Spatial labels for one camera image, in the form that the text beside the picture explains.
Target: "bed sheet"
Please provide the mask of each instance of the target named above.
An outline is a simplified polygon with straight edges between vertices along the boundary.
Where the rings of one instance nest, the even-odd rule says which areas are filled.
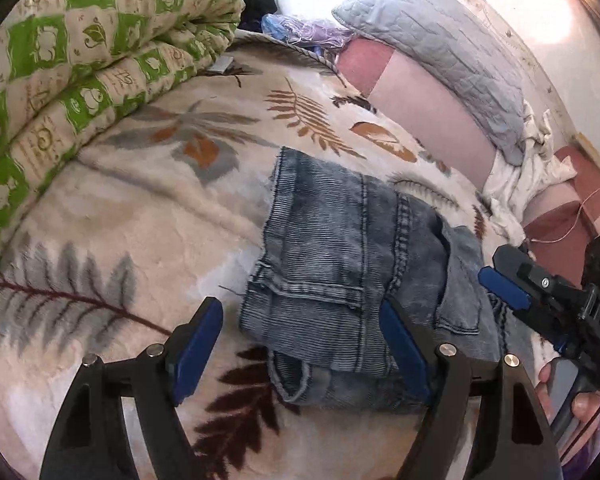
[[[260,254],[280,146],[394,183],[465,224],[485,263],[504,243],[475,187],[375,112],[333,66],[247,35],[222,75],[199,75],[77,153],[26,216],[0,263],[0,450],[38,477],[64,394],[87,351],[135,356],[205,296],[225,324],[195,394],[178,408],[211,478],[392,478],[418,415],[277,400],[265,351],[237,328]],[[141,479],[153,479],[132,402]],[[460,453],[452,478],[461,478]]]

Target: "white cable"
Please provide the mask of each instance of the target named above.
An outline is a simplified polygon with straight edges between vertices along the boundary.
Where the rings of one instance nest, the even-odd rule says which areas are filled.
[[[555,244],[557,242],[563,241],[567,236],[569,236],[571,234],[571,231],[573,231],[576,228],[576,225],[578,224],[578,219],[580,218],[580,213],[582,212],[584,205],[587,203],[587,200],[589,200],[589,198],[594,196],[599,191],[600,191],[600,187],[582,201],[582,204],[580,204],[580,207],[578,208],[578,213],[576,214],[575,222],[571,226],[571,229],[569,229],[564,236],[561,236],[557,240],[536,240],[535,238],[531,238],[529,241],[536,242],[538,244]]]

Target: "purple plastic bag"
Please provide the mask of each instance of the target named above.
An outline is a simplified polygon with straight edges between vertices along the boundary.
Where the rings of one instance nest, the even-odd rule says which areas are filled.
[[[344,47],[352,40],[352,30],[339,27],[330,20],[302,21],[284,14],[265,14],[262,31],[277,40],[298,46]]]

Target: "green patterned blanket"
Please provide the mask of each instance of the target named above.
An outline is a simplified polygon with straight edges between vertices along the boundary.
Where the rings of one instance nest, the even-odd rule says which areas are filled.
[[[81,146],[210,66],[242,0],[20,0],[0,26],[0,254]]]

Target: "leaf pattern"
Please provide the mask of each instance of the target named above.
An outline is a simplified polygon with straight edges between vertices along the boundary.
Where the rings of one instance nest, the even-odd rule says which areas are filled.
[[[134,119],[159,125],[124,130],[102,142],[126,150],[175,144],[171,156],[188,164],[203,186],[240,167],[238,153],[231,143],[277,147],[268,140],[231,127],[255,124],[259,119],[225,112],[201,112],[198,110],[201,102],[193,103],[181,114],[153,105],[144,106],[134,114]]]
[[[262,70],[257,68],[252,68],[251,66],[233,62],[223,73],[219,74],[218,72],[210,72],[209,70],[203,70],[198,74],[198,76],[204,77],[214,77],[214,76],[233,76],[235,77],[236,82],[238,83],[238,88],[242,88],[242,81],[238,76],[241,75],[262,75]]]
[[[85,27],[82,30],[82,33],[86,36],[84,45],[87,48],[94,48],[100,44],[106,43],[104,27],[98,22],[97,18],[94,20],[94,23]]]
[[[206,407],[207,413],[216,416],[195,428],[200,437],[192,446],[193,453],[205,463],[207,475],[219,480],[229,478],[229,465],[238,471],[244,467],[248,449],[260,452],[260,422],[276,434],[280,432],[267,370],[267,349],[256,346],[237,355],[251,363],[220,377],[221,383],[234,388]],[[297,406],[278,403],[296,415],[300,413]]]
[[[478,190],[475,191],[475,197],[478,201],[478,204],[482,207],[482,212],[485,213],[488,217],[493,216],[490,200]]]
[[[389,179],[389,182],[401,193],[411,194],[436,210],[446,208],[457,211],[460,209],[460,205],[452,197],[447,196],[441,189],[435,189],[434,187],[423,184],[413,180],[408,175],[395,174]]]
[[[134,264],[128,255],[104,283],[90,254],[80,264],[74,246],[67,243],[54,267],[45,247],[30,247],[25,236],[18,254],[3,258],[0,268],[0,344],[8,339],[22,354],[42,332],[43,347],[56,341],[61,354],[72,340],[86,335],[89,351],[99,352],[124,320],[169,335],[130,311],[135,290]]]
[[[31,108],[33,113],[37,114],[48,102],[47,97],[49,96],[49,93],[50,90],[41,90],[27,98],[27,106]]]
[[[416,160],[418,160],[418,158],[413,155],[413,152],[405,148],[394,134],[379,124],[361,121],[350,127],[350,130],[360,137],[370,140],[383,150],[393,153],[405,162],[416,162]]]
[[[474,234],[478,240],[483,241],[486,233],[486,223],[484,216],[480,210],[474,205],[475,221],[474,221]]]
[[[445,176],[451,176],[451,168],[448,167],[448,165],[446,165],[441,160],[435,158],[427,150],[422,150],[421,152],[418,153],[418,156],[422,160],[426,160],[427,162],[432,162],[433,164],[435,164],[436,168],[438,168],[440,170],[440,172],[443,173]]]
[[[288,91],[272,90],[267,96],[268,99],[265,99],[266,102],[274,104],[267,110],[281,112],[273,117],[275,120],[291,119],[286,125],[287,128],[298,128],[298,137],[310,135],[311,140],[317,141],[324,151],[329,148],[337,156],[340,156],[340,152],[345,152],[357,158],[365,158],[340,140],[331,129],[327,114],[320,103],[297,94],[289,79],[286,79],[286,83],[289,86]]]
[[[371,112],[373,114],[378,113],[378,109],[375,106],[373,106],[369,101],[367,101],[365,98],[363,98],[362,95],[344,96],[344,97],[334,95],[331,98],[331,102],[333,103],[333,105],[336,108],[340,108],[342,105],[351,104],[351,105],[359,106],[360,108],[364,108],[365,110],[367,110],[368,112]]]

